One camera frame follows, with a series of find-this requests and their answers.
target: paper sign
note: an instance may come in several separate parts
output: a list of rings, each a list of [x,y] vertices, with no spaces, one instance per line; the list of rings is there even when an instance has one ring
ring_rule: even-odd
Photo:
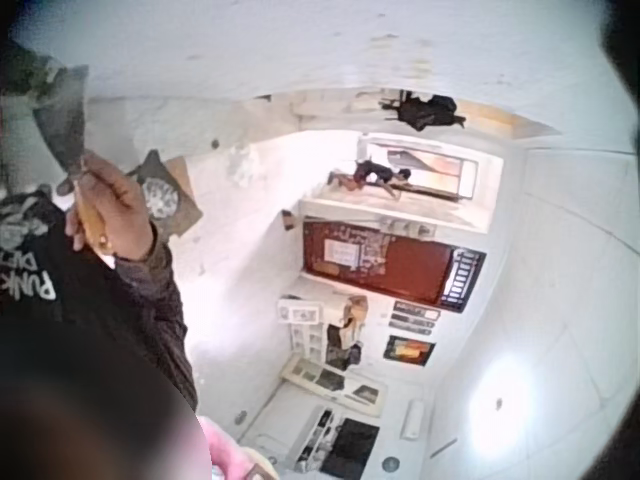
[[[360,245],[338,242],[337,240],[324,241],[324,260],[351,268],[360,265]]]

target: window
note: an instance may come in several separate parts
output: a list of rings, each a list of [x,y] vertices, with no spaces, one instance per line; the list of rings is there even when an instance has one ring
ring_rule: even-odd
[[[411,170],[409,185],[393,185],[394,188],[454,201],[473,198],[478,173],[478,164],[473,160],[378,142],[367,144],[367,156],[395,170]]]

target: finger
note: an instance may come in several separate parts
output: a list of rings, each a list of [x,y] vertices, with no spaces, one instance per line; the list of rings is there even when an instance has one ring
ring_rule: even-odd
[[[86,237],[83,231],[76,233],[73,236],[73,250],[79,252],[84,248],[84,244],[86,243]]]
[[[78,209],[76,208],[75,205],[73,205],[67,211],[67,222],[64,227],[64,233],[66,233],[68,236],[71,237],[76,234],[79,228],[80,228],[80,219],[78,217]]]
[[[118,167],[109,163],[91,150],[86,150],[82,159],[87,171],[93,173],[108,185],[116,197],[121,199],[125,204],[129,206],[133,205],[132,201],[135,200],[137,193],[137,183],[122,173]]]
[[[73,183],[69,179],[69,177],[65,178],[57,187],[56,194],[60,197],[64,197],[69,195],[73,191]]]
[[[115,192],[93,173],[86,172],[78,181],[81,201],[93,205],[105,222],[121,216],[126,209]]]

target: ceiling stain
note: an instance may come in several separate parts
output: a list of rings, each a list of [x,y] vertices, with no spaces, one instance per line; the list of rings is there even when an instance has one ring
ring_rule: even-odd
[[[395,33],[387,33],[386,35],[380,35],[378,37],[371,37],[372,42],[387,42],[389,40],[396,40],[400,38]]]

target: small figure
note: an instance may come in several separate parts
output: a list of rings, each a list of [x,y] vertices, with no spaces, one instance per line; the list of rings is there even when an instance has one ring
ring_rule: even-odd
[[[357,162],[357,164],[358,166],[356,167],[356,171],[353,175],[331,172],[329,174],[327,184],[331,185],[334,180],[337,180],[341,187],[345,187],[350,192],[353,192],[355,190],[362,190],[367,184],[367,179],[371,175],[375,175],[375,184],[382,187],[385,192],[391,195],[394,199],[400,200],[400,192],[391,188],[391,185],[407,184],[411,177],[411,170],[408,168],[402,168],[395,173],[391,168],[374,163],[371,159],[365,160],[364,162]]]

